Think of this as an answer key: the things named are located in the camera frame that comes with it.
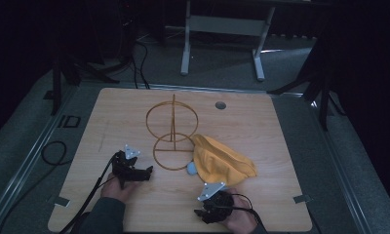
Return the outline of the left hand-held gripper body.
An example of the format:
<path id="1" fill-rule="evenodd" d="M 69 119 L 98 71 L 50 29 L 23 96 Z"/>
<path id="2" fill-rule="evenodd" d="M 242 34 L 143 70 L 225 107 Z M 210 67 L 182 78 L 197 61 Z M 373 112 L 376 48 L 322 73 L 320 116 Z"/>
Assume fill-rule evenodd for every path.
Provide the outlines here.
<path id="1" fill-rule="evenodd" d="M 128 144 L 112 157 L 112 173 L 119 179 L 121 188 L 127 181 L 145 181 L 145 170 L 135 168 L 140 152 Z"/>

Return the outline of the black metal stand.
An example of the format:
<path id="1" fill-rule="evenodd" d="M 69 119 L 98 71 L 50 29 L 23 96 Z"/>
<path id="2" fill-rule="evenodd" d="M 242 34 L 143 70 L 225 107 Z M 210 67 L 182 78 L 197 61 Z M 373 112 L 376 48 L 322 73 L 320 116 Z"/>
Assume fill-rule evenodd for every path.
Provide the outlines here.
<path id="1" fill-rule="evenodd" d="M 120 62 L 109 67 L 97 69 L 85 62 L 83 59 L 62 51 L 57 51 L 54 54 L 52 64 L 53 86 L 52 89 L 46 92 L 44 96 L 44 99 L 50 99 L 53 102 L 51 115 L 56 115 L 62 106 L 61 76 L 64 76 L 68 84 L 78 86 L 81 82 L 78 70 L 81 69 L 105 83 L 117 84 L 118 80 L 109 78 L 107 74 L 120 70 L 124 66 L 125 63 Z"/>
<path id="2" fill-rule="evenodd" d="M 321 96 L 318 121 L 324 131 L 328 129 L 327 116 L 334 77 L 339 68 L 338 53 L 329 38 L 318 38 L 295 80 L 278 89 L 268 91 L 269 95 L 281 95 L 308 83 L 302 97 L 314 101 Z"/>

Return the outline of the person's right hand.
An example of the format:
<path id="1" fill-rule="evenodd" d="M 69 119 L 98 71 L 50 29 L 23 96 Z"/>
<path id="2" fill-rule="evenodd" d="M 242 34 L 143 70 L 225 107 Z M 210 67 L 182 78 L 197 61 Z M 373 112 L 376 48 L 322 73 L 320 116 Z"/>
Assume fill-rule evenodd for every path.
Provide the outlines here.
<path id="1" fill-rule="evenodd" d="M 238 207 L 238 210 L 234 210 L 220 224 L 225 226 L 233 234 L 250 234 L 257 226 L 257 222 L 251 213 L 246 212 L 246 209 L 251 207 L 249 202 L 239 196 L 235 188 L 226 189 L 226 192 L 233 194 L 234 205 Z"/>

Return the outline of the person's left hand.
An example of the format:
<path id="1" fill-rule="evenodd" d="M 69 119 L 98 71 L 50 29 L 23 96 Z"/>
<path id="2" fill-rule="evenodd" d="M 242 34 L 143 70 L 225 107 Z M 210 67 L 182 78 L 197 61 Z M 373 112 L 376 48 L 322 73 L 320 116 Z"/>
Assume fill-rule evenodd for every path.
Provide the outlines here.
<path id="1" fill-rule="evenodd" d="M 114 174 L 109 174 L 106 183 L 103 185 L 100 196 L 116 199 L 124 204 L 132 197 L 140 183 L 138 181 L 127 182 L 124 187 L 120 186 L 120 180 Z"/>

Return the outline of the yellow cloth hat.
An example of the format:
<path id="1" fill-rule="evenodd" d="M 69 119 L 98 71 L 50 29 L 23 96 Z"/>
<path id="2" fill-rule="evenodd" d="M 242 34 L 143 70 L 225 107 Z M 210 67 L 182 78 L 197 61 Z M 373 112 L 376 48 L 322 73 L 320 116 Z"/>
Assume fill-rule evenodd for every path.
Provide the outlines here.
<path id="1" fill-rule="evenodd" d="M 254 162 L 242 153 L 209 136 L 195 135 L 192 141 L 193 163 L 202 181 L 233 186 L 257 176 Z"/>

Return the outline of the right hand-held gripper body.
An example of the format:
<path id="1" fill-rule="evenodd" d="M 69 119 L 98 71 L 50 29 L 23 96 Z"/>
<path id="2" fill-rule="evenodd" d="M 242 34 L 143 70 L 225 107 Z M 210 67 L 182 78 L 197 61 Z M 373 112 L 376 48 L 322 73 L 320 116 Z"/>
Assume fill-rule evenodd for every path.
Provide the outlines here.
<path id="1" fill-rule="evenodd" d="M 224 221 L 232 213 L 234 201 L 232 195 L 225 191 L 224 182 L 204 183 L 204 188 L 198 197 L 205 211 L 204 216 L 212 219 L 212 223 Z"/>

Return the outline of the gold wire hat stand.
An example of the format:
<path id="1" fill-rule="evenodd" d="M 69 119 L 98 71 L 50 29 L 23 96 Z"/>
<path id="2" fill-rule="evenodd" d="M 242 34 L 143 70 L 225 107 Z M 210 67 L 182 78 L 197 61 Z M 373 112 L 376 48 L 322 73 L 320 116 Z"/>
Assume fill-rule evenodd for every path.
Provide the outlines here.
<path id="1" fill-rule="evenodd" d="M 170 123 L 170 130 L 167 134 L 164 134 L 162 136 L 157 136 L 151 129 L 150 129 L 150 126 L 149 126 L 149 117 L 150 117 L 150 114 L 153 112 L 154 109 L 158 108 L 158 107 L 162 107 L 162 106 L 167 106 L 169 105 L 171 107 L 171 123 Z M 180 106 L 180 107 L 183 107 L 187 110 L 189 110 L 194 116 L 195 116 L 195 127 L 193 129 L 193 131 L 190 133 L 190 134 L 184 134 L 184 133 L 180 133 L 176 130 L 176 108 Z M 155 105 L 153 105 L 147 112 L 146 112 L 146 115 L 145 115 L 145 126 L 146 126 L 146 129 L 148 132 L 150 132 L 150 134 L 156 138 L 156 141 L 152 147 L 152 156 L 153 156 L 153 159 L 155 160 L 155 162 L 157 163 L 158 166 L 160 166 L 161 168 L 165 169 L 165 170 L 168 170 L 168 171 L 180 171 L 180 170 L 183 170 L 183 169 L 186 169 L 187 166 L 181 166 L 181 167 L 177 167 L 177 168 L 171 168 L 171 167 L 167 167 L 165 165 L 163 165 L 161 163 L 161 161 L 158 159 L 157 157 L 157 153 L 158 152 L 186 152 L 186 151 L 190 151 L 192 152 L 192 149 L 190 150 L 186 150 L 186 149 L 178 149 L 176 147 L 176 145 L 179 143 L 179 142 L 182 142 L 182 141 L 185 141 L 185 140 L 189 140 L 191 142 L 191 144 L 194 144 L 194 141 L 192 139 L 192 137 L 195 135 L 195 133 L 197 132 L 198 130 L 198 127 L 199 127 L 199 116 L 197 114 L 197 112 L 188 104 L 184 103 L 184 102 L 181 102 L 181 101 L 178 101 L 176 99 L 176 95 L 173 95 L 172 99 L 171 100 L 165 100 L 165 101 L 161 101 Z M 173 145 L 173 148 L 172 149 L 163 149 L 163 148 L 159 148 L 158 147 L 158 144 L 160 142 L 167 142 L 167 143 L 171 143 Z"/>

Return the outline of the white metal desk frame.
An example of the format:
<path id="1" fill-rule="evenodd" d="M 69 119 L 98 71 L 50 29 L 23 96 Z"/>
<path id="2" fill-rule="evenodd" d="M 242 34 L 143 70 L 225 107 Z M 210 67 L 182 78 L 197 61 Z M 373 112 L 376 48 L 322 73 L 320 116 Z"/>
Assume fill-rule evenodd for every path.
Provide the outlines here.
<path id="1" fill-rule="evenodd" d="M 252 50 L 253 65 L 258 81 L 265 79 L 264 68 L 261 62 L 261 52 L 266 41 L 268 31 L 276 8 L 270 7 L 266 19 L 232 19 L 220 17 L 198 16 L 191 13 L 191 0 L 186 0 L 184 47 L 181 59 L 180 74 L 185 76 L 189 73 L 190 63 L 190 33 L 208 32 L 220 34 L 235 34 L 243 36 L 255 36 L 259 38 L 258 45 Z"/>

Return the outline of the black rectangular floor bracket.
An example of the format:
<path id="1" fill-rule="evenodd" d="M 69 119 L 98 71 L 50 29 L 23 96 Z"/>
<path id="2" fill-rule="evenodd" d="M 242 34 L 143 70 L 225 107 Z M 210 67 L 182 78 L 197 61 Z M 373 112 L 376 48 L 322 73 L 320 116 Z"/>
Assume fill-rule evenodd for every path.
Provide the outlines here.
<path id="1" fill-rule="evenodd" d="M 81 118 L 79 116 L 72 115 L 63 115 L 59 122 L 59 128 L 78 128 L 81 123 Z"/>

